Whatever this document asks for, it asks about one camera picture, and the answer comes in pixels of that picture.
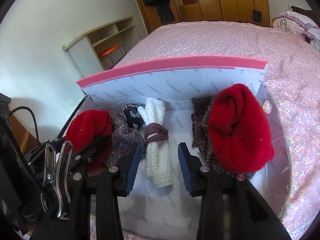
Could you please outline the dark wooden headboard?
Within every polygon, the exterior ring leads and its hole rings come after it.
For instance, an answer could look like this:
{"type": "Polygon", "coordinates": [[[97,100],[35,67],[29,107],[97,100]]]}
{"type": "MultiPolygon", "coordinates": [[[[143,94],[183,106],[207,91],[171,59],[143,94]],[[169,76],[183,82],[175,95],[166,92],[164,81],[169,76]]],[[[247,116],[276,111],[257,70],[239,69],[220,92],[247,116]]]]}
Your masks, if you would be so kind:
{"type": "Polygon", "coordinates": [[[297,12],[299,14],[305,15],[309,18],[312,18],[314,16],[314,13],[312,10],[305,10],[296,6],[291,6],[292,11],[297,12]]]}

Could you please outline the rear pink pillow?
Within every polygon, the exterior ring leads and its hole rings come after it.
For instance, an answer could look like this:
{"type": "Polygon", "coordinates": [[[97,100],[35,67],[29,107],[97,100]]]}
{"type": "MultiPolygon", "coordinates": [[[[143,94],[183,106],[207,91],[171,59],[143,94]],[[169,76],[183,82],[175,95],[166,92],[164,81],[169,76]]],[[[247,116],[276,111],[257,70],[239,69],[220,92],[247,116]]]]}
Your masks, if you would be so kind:
{"type": "Polygon", "coordinates": [[[300,38],[306,38],[304,32],[310,28],[319,28],[319,25],[305,15],[287,11],[274,18],[272,28],[292,33],[300,38]]]}

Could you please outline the front pink pillow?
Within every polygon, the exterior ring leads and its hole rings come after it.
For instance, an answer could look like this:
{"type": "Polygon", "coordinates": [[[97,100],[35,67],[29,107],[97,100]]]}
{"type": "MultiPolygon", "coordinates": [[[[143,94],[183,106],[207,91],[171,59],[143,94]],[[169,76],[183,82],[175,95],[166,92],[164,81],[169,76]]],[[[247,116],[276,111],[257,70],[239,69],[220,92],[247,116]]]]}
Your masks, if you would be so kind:
{"type": "Polygon", "coordinates": [[[320,51],[320,29],[310,28],[304,32],[304,35],[310,40],[310,45],[320,51]]]}

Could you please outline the pink pillow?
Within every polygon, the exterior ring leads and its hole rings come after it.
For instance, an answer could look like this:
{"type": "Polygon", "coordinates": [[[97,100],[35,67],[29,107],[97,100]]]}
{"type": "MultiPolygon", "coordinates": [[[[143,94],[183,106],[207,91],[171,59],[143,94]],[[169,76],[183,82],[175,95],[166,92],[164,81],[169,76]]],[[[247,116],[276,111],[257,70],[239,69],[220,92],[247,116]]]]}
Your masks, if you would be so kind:
{"type": "Polygon", "coordinates": [[[304,35],[310,40],[310,45],[320,51],[320,29],[310,28],[304,32],[304,35]]]}
{"type": "Polygon", "coordinates": [[[305,15],[287,11],[274,18],[272,28],[292,33],[300,38],[306,38],[304,32],[310,28],[319,28],[319,25],[305,15]]]}

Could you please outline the dark patterned small cloth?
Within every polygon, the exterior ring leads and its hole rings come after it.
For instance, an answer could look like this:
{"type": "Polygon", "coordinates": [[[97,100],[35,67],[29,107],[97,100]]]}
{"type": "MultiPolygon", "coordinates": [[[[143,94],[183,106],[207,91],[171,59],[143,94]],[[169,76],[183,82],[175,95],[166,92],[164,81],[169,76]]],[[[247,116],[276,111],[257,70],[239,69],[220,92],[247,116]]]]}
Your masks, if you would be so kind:
{"type": "Polygon", "coordinates": [[[144,124],[138,107],[139,105],[132,103],[125,105],[123,108],[123,118],[127,121],[129,127],[134,129],[139,129],[144,124]]]}

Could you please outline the orange stool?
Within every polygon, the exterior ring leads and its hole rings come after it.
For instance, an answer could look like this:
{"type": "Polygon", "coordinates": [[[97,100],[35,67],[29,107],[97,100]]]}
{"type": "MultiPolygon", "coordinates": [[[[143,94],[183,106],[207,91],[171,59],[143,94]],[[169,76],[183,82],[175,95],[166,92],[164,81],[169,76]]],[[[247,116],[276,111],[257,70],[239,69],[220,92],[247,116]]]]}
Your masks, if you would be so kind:
{"type": "Polygon", "coordinates": [[[101,52],[99,54],[99,59],[104,59],[105,57],[108,57],[112,63],[112,66],[114,67],[114,60],[112,59],[111,57],[111,54],[113,52],[115,52],[117,49],[119,49],[119,46],[115,45],[115,46],[112,46],[110,48],[107,48],[106,50],[104,50],[103,52],[101,52]]]}

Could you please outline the white knitted towel roll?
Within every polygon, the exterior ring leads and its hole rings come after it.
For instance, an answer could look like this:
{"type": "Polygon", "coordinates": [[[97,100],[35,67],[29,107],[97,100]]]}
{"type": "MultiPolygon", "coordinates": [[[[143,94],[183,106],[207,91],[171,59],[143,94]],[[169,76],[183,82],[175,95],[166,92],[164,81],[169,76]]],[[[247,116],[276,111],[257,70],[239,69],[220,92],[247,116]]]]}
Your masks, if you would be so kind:
{"type": "Polygon", "coordinates": [[[169,131],[164,127],[165,104],[156,98],[147,98],[145,106],[138,107],[138,112],[146,124],[144,133],[146,178],[159,188],[172,185],[169,131]]]}

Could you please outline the wooden wardrobe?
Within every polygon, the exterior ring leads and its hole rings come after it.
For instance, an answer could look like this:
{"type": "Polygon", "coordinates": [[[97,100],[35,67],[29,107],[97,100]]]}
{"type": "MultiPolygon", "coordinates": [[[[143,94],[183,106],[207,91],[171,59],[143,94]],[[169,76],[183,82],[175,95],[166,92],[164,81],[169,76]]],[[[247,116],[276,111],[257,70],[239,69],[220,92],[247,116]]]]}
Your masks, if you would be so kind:
{"type": "Polygon", "coordinates": [[[253,0],[170,0],[175,22],[232,21],[270,26],[268,0],[255,0],[262,22],[253,20],[253,0]]]}

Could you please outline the metal spring clamp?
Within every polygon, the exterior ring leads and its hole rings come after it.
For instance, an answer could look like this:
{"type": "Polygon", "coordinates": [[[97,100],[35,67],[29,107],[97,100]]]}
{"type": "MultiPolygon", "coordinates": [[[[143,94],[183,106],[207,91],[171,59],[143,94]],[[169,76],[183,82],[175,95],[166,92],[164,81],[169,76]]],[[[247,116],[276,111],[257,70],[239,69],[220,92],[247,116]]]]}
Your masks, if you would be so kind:
{"type": "Polygon", "coordinates": [[[45,146],[43,186],[50,184],[56,194],[58,203],[56,218],[59,220],[67,220],[69,217],[71,196],[68,189],[68,175],[72,154],[73,145],[68,140],[62,144],[60,152],[56,151],[52,142],[48,142],[45,146]]]}

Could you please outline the small black hanging bag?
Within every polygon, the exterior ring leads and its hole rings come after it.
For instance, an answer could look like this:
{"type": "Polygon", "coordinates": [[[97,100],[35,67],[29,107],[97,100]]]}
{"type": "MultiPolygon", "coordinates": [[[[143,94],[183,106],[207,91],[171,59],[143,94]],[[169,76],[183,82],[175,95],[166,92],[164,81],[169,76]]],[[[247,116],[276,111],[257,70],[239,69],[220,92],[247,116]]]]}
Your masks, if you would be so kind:
{"type": "Polygon", "coordinates": [[[255,22],[262,22],[262,12],[259,11],[258,5],[255,0],[253,0],[253,5],[254,5],[253,14],[252,14],[253,20],[255,20],[255,22]]]}

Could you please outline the wooden bedside furniture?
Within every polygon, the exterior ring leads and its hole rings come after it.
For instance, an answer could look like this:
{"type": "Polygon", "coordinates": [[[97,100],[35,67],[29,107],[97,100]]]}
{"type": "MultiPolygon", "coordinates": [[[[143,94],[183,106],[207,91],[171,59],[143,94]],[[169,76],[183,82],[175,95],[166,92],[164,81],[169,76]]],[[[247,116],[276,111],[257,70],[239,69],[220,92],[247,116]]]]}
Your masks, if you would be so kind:
{"type": "Polygon", "coordinates": [[[27,106],[20,106],[16,107],[9,113],[10,121],[11,121],[11,130],[14,135],[14,138],[16,139],[19,149],[21,152],[25,155],[37,146],[40,146],[40,140],[39,140],[39,131],[37,127],[37,122],[35,118],[35,114],[33,111],[27,107],[27,106]],[[14,116],[14,113],[19,110],[26,110],[31,114],[31,117],[33,119],[34,128],[35,128],[35,136],[33,136],[14,116]]]}

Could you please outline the pink cardboard shoe box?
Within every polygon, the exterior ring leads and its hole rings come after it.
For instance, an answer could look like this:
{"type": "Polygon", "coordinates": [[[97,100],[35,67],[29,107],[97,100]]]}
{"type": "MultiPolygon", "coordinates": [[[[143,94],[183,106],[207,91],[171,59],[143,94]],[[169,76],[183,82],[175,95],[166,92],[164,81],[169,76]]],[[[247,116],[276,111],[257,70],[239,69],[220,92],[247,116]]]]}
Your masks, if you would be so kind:
{"type": "Polygon", "coordinates": [[[173,184],[157,188],[138,168],[132,192],[119,198],[124,230],[155,239],[195,239],[201,200],[185,189],[178,161],[179,143],[193,140],[192,98],[217,95],[236,83],[246,85],[261,104],[272,133],[274,158],[251,182],[274,213],[283,218],[291,186],[291,161],[276,104],[263,84],[268,62],[236,56],[180,56],[119,66],[78,81],[90,108],[120,112],[129,103],[147,98],[165,103],[164,126],[169,131],[173,184]]]}

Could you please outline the pink floral bed sheet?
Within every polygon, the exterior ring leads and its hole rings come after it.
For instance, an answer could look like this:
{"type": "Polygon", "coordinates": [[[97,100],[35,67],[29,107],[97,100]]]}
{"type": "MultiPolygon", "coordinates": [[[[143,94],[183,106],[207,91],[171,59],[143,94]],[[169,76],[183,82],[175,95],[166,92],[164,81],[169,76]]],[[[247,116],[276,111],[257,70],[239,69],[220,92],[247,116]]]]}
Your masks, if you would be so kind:
{"type": "Polygon", "coordinates": [[[192,98],[216,96],[236,83],[269,111],[275,155],[252,183],[292,239],[306,233],[319,212],[319,52],[291,33],[235,22],[160,27],[113,69],[79,82],[99,109],[119,112],[148,98],[167,109],[173,184],[157,187],[140,165],[132,193],[119,201],[124,229],[195,239],[201,201],[185,189],[177,148],[192,143],[192,98]]]}

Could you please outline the grey knitted sock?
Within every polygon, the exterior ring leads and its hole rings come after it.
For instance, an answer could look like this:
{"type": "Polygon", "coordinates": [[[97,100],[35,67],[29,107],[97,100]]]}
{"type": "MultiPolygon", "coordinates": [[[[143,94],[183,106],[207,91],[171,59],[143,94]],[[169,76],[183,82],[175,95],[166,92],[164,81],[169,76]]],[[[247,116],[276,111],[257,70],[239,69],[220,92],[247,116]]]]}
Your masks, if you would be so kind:
{"type": "Polygon", "coordinates": [[[119,159],[128,155],[131,147],[139,143],[144,144],[144,138],[137,129],[130,128],[127,121],[119,113],[110,113],[113,132],[111,135],[111,149],[104,161],[107,167],[116,166],[119,159]]]}
{"type": "Polygon", "coordinates": [[[212,110],[212,105],[214,104],[215,100],[216,96],[191,99],[194,110],[193,114],[191,115],[193,132],[192,147],[198,148],[207,165],[215,172],[228,176],[235,176],[235,173],[227,172],[221,167],[213,150],[212,141],[209,137],[208,121],[212,110]]]}

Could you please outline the red fleece sock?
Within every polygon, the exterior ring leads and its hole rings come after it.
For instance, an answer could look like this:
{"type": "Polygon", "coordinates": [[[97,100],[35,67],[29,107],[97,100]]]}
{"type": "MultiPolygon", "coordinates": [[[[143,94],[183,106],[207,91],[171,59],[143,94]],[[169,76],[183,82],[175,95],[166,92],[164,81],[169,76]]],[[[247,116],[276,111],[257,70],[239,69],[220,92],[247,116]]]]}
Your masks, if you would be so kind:
{"type": "Polygon", "coordinates": [[[90,109],[79,114],[70,124],[65,139],[73,144],[74,153],[79,153],[96,139],[102,138],[102,151],[92,158],[88,172],[103,167],[111,148],[112,120],[108,111],[90,109]]]}
{"type": "Polygon", "coordinates": [[[257,172],[274,157],[267,117],[243,84],[232,85],[218,94],[207,129],[217,161],[227,172],[257,172]]]}

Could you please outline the white shelf desk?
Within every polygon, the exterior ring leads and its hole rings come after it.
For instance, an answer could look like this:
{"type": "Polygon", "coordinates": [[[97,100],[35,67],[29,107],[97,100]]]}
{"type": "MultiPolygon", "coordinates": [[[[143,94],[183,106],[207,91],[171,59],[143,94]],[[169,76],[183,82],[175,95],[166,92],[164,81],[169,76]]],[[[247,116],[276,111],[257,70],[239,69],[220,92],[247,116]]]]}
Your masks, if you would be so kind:
{"type": "Polygon", "coordinates": [[[69,52],[82,77],[98,74],[113,68],[108,57],[99,59],[99,54],[112,46],[119,46],[111,54],[115,65],[140,41],[133,17],[122,18],[92,30],[62,46],[69,52]]]}

